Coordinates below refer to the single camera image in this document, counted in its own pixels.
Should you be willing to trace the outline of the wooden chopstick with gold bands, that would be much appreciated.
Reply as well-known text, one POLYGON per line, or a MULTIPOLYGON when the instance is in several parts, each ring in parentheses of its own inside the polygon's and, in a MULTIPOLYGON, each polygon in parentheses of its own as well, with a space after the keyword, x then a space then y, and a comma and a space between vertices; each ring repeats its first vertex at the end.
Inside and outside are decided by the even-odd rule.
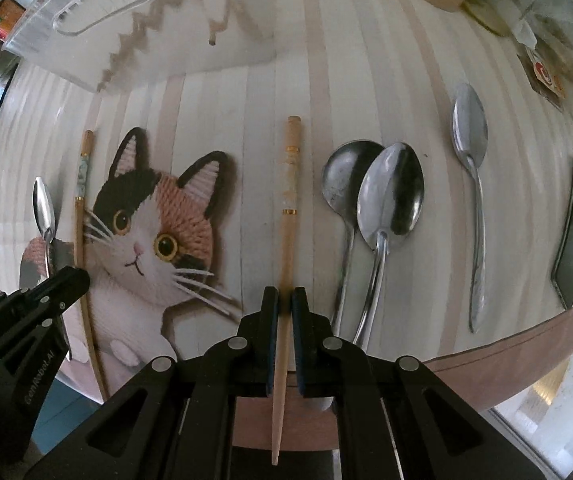
POLYGON ((291 358, 291 313, 289 295, 293 289, 296 235, 298 226, 298 171, 301 147, 301 118, 289 116, 284 133, 284 160, 281 216, 281 261, 278 291, 280 313, 276 342, 271 412, 271 465, 277 466, 282 445, 286 408, 286 389, 291 358))

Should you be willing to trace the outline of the dark round steel spoon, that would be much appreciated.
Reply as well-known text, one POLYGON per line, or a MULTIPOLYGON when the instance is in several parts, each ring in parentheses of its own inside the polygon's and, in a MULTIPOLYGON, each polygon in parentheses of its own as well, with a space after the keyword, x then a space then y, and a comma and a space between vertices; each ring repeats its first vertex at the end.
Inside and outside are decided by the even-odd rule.
POLYGON ((357 203, 361 183, 372 162, 383 150, 381 144, 370 140, 347 142, 329 156, 323 168, 322 195, 329 208, 341 217, 345 226, 341 277, 331 318, 335 336, 341 333, 341 322, 344 318, 351 258, 358 230, 357 203))

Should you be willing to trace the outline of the small steel spoon at left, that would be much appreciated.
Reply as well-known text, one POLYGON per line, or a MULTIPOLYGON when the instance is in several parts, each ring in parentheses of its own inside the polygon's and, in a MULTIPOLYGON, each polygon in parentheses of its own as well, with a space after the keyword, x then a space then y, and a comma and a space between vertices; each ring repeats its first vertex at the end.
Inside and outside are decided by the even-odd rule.
POLYGON ((32 210, 37 229, 44 241, 44 270, 46 270, 46 277, 50 278, 53 273, 52 244, 58 222, 50 191, 42 177, 36 177, 32 188, 32 210))

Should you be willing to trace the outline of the cat print table mat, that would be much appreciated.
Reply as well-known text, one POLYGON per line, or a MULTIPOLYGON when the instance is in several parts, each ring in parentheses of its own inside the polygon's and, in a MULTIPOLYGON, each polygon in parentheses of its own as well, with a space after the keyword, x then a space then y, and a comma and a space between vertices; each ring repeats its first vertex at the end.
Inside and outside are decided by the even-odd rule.
POLYGON ((241 307, 216 270, 234 182, 226 152, 172 174, 152 167, 144 129, 126 133, 85 212, 89 314, 64 314, 66 386, 100 401, 157 356, 190 360, 234 332, 241 307))

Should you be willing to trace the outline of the wooden chopstick with patterned band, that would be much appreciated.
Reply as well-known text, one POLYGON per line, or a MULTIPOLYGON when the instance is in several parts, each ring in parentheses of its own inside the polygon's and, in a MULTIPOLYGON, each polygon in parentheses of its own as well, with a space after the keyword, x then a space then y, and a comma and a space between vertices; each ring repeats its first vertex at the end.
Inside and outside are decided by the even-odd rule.
MULTIPOLYGON (((86 195, 87 182, 90 168, 90 158, 93 150, 94 132, 86 130, 81 138, 80 153, 77 169, 76 191, 74 196, 74 263, 82 269, 85 267, 85 218, 86 218, 86 195)), ((104 377, 101 360, 96 350, 96 338, 94 338, 93 324, 89 307, 89 295, 85 294, 79 300, 82 327, 86 340, 86 347, 89 353, 90 366, 94 378, 98 384, 100 397, 103 402, 108 400, 108 386, 104 377)))

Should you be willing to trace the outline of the large shiny steel spoon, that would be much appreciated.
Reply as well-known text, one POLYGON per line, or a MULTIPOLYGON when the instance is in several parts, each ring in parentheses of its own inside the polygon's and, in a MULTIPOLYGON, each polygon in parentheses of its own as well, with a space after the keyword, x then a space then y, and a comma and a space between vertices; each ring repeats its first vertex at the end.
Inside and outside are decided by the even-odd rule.
POLYGON ((419 221, 424 176, 412 146, 397 142, 374 159, 360 186, 359 231, 374 254, 367 297, 353 343, 367 350, 385 276, 389 248, 400 244, 419 221))

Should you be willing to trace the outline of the slim steel spoon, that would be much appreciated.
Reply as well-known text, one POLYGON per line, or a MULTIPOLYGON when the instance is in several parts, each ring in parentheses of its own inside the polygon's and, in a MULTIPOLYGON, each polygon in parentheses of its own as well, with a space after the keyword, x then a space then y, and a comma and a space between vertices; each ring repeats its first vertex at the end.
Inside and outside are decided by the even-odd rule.
POLYGON ((483 103, 472 84, 461 84, 452 107, 451 141, 457 160, 473 181, 474 248, 469 300, 469 329, 480 329, 486 313, 486 222, 480 179, 488 148, 488 124, 483 103))

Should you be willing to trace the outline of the clear plastic utensil tray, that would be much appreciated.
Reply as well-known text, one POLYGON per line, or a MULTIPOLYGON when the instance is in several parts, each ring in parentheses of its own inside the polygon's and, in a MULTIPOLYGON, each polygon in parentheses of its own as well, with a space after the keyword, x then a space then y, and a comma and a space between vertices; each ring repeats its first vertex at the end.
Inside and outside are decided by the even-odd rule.
POLYGON ((32 0, 3 47, 87 91, 262 64, 278 0, 32 0))

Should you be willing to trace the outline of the red white packet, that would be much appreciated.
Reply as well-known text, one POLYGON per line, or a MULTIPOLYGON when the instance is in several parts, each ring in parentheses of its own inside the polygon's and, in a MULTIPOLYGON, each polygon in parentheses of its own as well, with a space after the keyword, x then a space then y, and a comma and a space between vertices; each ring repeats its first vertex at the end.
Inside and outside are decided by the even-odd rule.
POLYGON ((531 88, 544 99, 547 99, 560 112, 563 112, 566 93, 559 76, 551 72, 544 59, 533 50, 519 46, 517 56, 525 70, 531 88))

